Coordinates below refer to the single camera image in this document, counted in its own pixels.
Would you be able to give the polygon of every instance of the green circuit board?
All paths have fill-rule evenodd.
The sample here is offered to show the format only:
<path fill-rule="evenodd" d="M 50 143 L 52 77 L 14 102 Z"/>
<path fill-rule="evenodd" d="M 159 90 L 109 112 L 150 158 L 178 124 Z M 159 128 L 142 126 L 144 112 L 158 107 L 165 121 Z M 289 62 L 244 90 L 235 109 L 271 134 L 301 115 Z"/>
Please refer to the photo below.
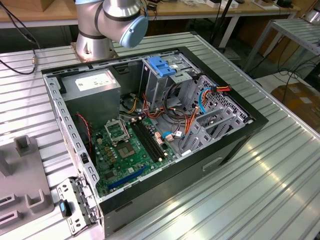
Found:
<path fill-rule="evenodd" d="M 157 131 L 155 126 L 153 126 L 152 122 L 148 118 L 143 119 L 141 122 L 146 128 L 154 130 L 155 132 Z M 111 138 L 109 137 L 109 134 L 105 128 L 91 135 L 91 138 L 95 144 L 95 169 L 97 170 L 100 178 L 99 182 L 96 184 L 96 189 L 100 197 L 106 196 L 116 189 L 122 188 L 128 183 L 132 183 L 137 180 L 137 178 L 145 176 L 176 159 L 174 151 L 170 148 L 169 144 L 166 143 L 166 147 L 163 145 L 159 146 L 160 149 L 166 153 L 166 157 L 162 161 L 154 162 L 144 148 L 142 142 L 135 134 L 131 125 L 129 123 L 125 123 L 124 126 L 127 129 L 130 139 L 127 143 L 122 142 L 117 146 L 112 145 Z M 120 136 L 122 134 L 123 131 L 120 128 L 112 128 L 111 135 Z M 157 143 L 156 137 L 152 136 L 152 138 Z M 121 144 L 126 144 L 128 147 L 124 147 L 120 153 L 119 146 L 121 146 Z M 130 150 L 134 150 L 134 154 L 128 157 L 122 157 L 124 154 L 129 154 Z M 132 176 L 133 174 L 138 174 L 138 176 L 125 181 L 123 184 L 115 188 L 110 189 L 111 184 L 114 184 L 119 180 L 123 180 L 128 176 Z"/>

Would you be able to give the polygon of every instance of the open computer tower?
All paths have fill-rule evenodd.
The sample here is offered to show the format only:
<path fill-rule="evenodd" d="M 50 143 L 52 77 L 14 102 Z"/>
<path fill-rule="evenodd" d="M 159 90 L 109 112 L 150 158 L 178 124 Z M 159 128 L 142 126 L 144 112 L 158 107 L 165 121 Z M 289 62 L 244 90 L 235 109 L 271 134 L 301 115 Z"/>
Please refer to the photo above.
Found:
<path fill-rule="evenodd" d="M 227 163 L 268 120 L 186 47 L 42 71 L 77 176 L 75 236 L 110 236 Z"/>

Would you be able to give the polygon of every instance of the metal shelf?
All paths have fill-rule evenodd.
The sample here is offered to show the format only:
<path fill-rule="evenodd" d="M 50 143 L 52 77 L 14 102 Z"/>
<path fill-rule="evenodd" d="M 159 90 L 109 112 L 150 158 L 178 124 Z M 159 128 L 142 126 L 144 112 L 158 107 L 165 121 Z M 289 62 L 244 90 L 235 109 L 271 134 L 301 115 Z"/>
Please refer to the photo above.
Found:
<path fill-rule="evenodd" d="M 271 29 L 277 30 L 279 34 L 290 38 L 292 41 L 295 41 L 297 44 L 309 50 L 313 54 L 315 55 L 320 54 L 320 46 L 319 46 L 320 26 L 312 25 L 300 18 L 271 20 L 265 27 L 260 38 L 258 39 L 255 46 L 253 47 L 250 55 L 248 56 L 243 68 L 245 72 L 251 66 L 251 63 L 255 55 L 257 54 L 260 47 L 264 43 Z"/>
<path fill-rule="evenodd" d="M 313 239 L 320 230 L 320 136 L 245 73 L 191 33 L 145 37 L 120 56 L 186 46 L 269 120 L 231 162 L 196 182 L 108 239 Z M 69 239 L 55 186 L 76 176 L 52 112 L 40 69 L 78 63 L 69 46 L 38 50 L 34 75 L 0 66 L 0 144 L 35 136 L 55 202 L 53 212 L 1 239 Z M 31 51 L 1 54 L 20 71 L 32 68 Z M 100 239 L 99 226 L 76 239 Z"/>

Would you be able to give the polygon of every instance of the expansion slot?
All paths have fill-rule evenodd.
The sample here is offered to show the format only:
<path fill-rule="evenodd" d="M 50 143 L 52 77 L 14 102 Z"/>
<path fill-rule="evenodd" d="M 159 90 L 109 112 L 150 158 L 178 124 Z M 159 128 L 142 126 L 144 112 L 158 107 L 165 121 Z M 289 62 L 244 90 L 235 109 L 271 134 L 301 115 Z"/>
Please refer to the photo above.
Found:
<path fill-rule="evenodd" d="M 154 163 L 161 161 L 165 155 L 141 121 L 131 123 L 131 128 Z"/>
<path fill-rule="evenodd" d="M 125 184 L 126 182 L 128 182 L 128 181 L 130 181 L 130 180 L 132 180 L 132 179 L 134 179 L 134 178 L 136 178 L 138 176 L 140 176 L 141 174 L 144 173 L 144 170 L 146 168 L 147 168 L 147 165 L 142 167 L 140 170 L 138 170 L 138 171 L 136 171 L 136 172 L 134 172 L 134 173 L 132 173 L 132 174 L 130 174 L 130 175 L 128 175 L 128 176 L 126 176 L 126 177 L 124 177 L 124 178 L 122 178 L 122 179 L 120 179 L 120 180 L 118 180 L 118 181 L 116 181 L 116 182 L 114 182 L 114 183 L 112 183 L 110 185 L 108 185 L 108 189 L 110 190 L 110 189 L 113 189 L 113 188 L 117 188 L 118 186 L 120 186 L 122 184 Z"/>

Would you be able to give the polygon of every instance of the blue plastic latch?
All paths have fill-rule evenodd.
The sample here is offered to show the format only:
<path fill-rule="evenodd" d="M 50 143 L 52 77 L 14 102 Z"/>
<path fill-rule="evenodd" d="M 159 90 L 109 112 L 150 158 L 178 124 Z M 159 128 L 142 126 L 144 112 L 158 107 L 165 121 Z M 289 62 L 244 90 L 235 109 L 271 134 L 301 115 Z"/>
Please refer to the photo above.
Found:
<path fill-rule="evenodd" d="M 64 202 L 61 202 L 61 203 L 60 203 L 60 208 L 61 208 L 61 211 L 64 211 L 64 210 L 66 209 Z"/>
<path fill-rule="evenodd" d="M 161 77 L 170 76 L 176 73 L 176 70 L 169 67 L 166 61 L 162 60 L 159 56 L 148 58 L 150 65 L 159 73 Z"/>

